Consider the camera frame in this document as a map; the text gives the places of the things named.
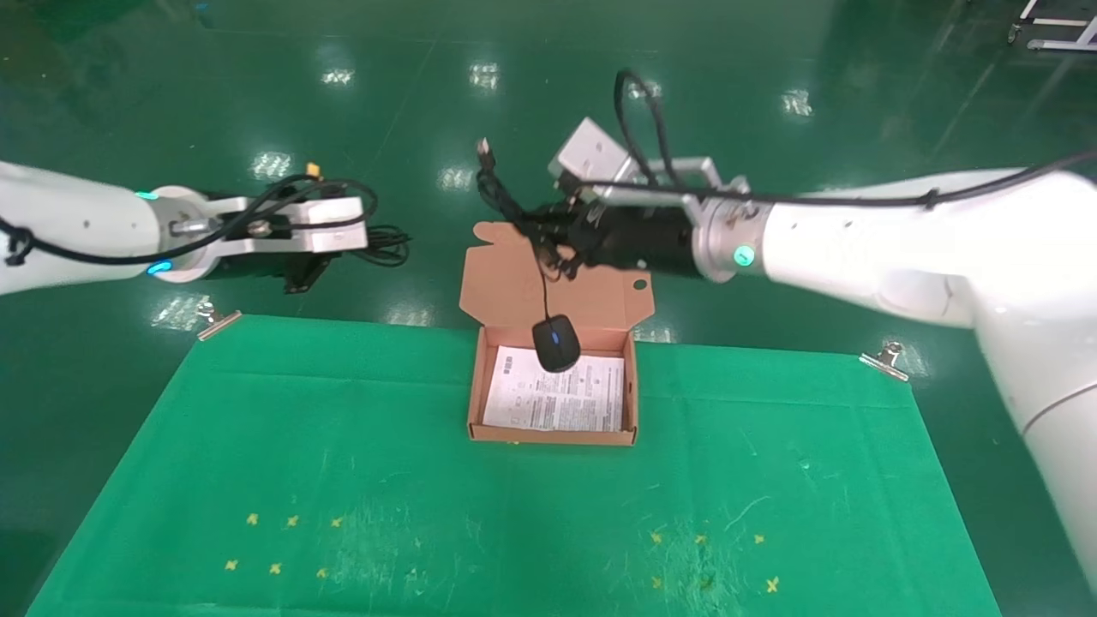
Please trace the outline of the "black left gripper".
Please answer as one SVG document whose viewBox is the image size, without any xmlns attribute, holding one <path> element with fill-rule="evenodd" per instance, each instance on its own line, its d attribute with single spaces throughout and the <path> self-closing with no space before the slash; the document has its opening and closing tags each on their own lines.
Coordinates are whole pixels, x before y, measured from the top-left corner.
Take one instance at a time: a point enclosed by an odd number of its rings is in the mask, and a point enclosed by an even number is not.
<svg viewBox="0 0 1097 617">
<path fill-rule="evenodd" d="M 337 253 L 251 253 L 223 257 L 205 276 L 207 280 L 276 278 L 285 282 L 285 294 L 309 291 L 337 258 Z"/>
</svg>

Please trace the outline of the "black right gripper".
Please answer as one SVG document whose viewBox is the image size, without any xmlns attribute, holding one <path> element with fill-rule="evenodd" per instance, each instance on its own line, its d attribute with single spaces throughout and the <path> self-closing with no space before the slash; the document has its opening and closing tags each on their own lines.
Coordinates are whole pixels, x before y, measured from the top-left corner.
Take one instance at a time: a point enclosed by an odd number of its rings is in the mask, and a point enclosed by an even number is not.
<svg viewBox="0 0 1097 617">
<path fill-rule="evenodd" d="M 519 231 L 548 239 L 548 273 L 575 280 L 583 268 L 698 278 L 694 226 L 681 207 L 542 204 L 519 207 Z M 561 239 L 580 239 L 578 243 Z"/>
</svg>

